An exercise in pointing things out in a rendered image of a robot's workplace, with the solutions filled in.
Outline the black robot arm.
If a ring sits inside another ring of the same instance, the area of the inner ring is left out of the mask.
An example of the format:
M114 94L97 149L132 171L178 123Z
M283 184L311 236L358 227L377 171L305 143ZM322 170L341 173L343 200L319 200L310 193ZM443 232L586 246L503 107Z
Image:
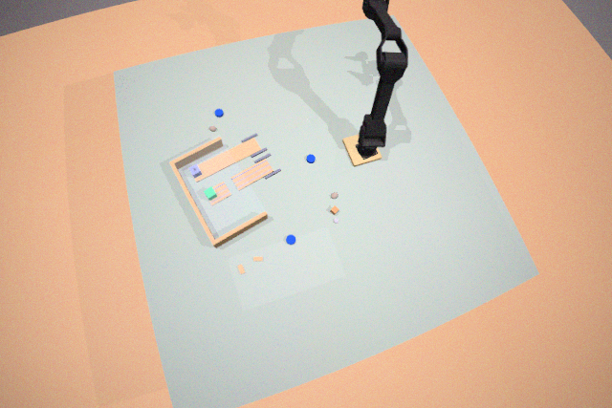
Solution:
M365 115L359 129L357 150L364 160L378 154L377 147L386 143L387 126L384 116L392 96L395 82L401 79L407 69L408 48L388 13L389 0L363 0L362 9L368 19L377 25L381 33L381 44L376 50L377 69L380 81L370 115ZM385 40L395 41L400 53L383 52ZM376 153L377 152L377 153Z

